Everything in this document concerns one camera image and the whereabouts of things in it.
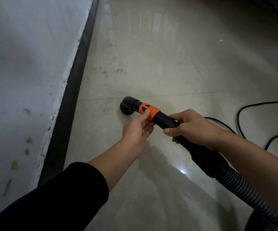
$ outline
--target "black shirt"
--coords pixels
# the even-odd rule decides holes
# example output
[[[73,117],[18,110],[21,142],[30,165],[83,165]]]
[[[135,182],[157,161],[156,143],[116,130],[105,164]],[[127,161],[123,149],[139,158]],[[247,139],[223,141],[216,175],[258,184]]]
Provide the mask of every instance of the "black shirt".
[[[80,230],[108,200],[103,175],[87,163],[72,163],[54,179],[0,213],[0,230]]]

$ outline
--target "black baseboard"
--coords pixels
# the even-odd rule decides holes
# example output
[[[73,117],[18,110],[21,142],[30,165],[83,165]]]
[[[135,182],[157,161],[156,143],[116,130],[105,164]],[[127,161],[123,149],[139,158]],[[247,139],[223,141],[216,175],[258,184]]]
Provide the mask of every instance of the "black baseboard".
[[[68,141],[71,135],[77,98],[92,38],[98,3],[99,0],[93,0],[91,5],[90,13],[67,80],[68,85],[65,88],[38,186],[54,178],[64,168]]]

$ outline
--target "person's left arm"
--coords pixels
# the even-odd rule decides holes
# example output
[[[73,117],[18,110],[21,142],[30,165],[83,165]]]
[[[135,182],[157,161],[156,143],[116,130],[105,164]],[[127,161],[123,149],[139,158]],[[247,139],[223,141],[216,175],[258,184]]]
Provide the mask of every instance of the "person's left arm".
[[[123,127],[122,139],[88,163],[70,164],[54,179],[0,213],[0,230],[83,230],[106,203],[109,191],[141,154],[154,124],[149,111]]]

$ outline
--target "vacuum wand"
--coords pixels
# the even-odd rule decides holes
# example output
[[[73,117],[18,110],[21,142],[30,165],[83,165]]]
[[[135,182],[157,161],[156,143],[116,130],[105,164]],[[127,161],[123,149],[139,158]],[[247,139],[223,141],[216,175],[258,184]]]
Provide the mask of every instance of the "vacuum wand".
[[[143,113],[146,109],[150,110],[148,120],[154,122],[160,128],[176,128],[180,123],[176,122],[160,109],[127,96],[121,104],[120,109],[124,114],[132,114],[134,111]],[[177,136],[175,139],[185,147],[191,154],[191,159],[208,175],[213,178],[222,178],[229,170],[227,160],[217,151],[211,151],[204,146],[192,143],[183,136]]]

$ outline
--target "vacuum cleaner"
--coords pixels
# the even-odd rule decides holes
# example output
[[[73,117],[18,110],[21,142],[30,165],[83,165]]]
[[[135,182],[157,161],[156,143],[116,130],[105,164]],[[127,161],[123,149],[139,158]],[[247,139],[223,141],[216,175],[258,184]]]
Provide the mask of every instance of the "vacuum cleaner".
[[[146,109],[150,110],[148,120],[154,122],[160,128],[176,128],[179,126],[178,122],[162,113],[160,109],[150,104],[142,103],[133,97],[125,97],[120,104],[120,110],[126,115],[130,115],[133,112],[142,114]],[[175,139],[189,151],[191,159],[206,175],[215,178],[226,189],[254,209],[247,221],[245,230],[278,230],[276,213],[253,187],[229,166],[227,160],[219,152],[194,144],[183,136],[177,136]]]

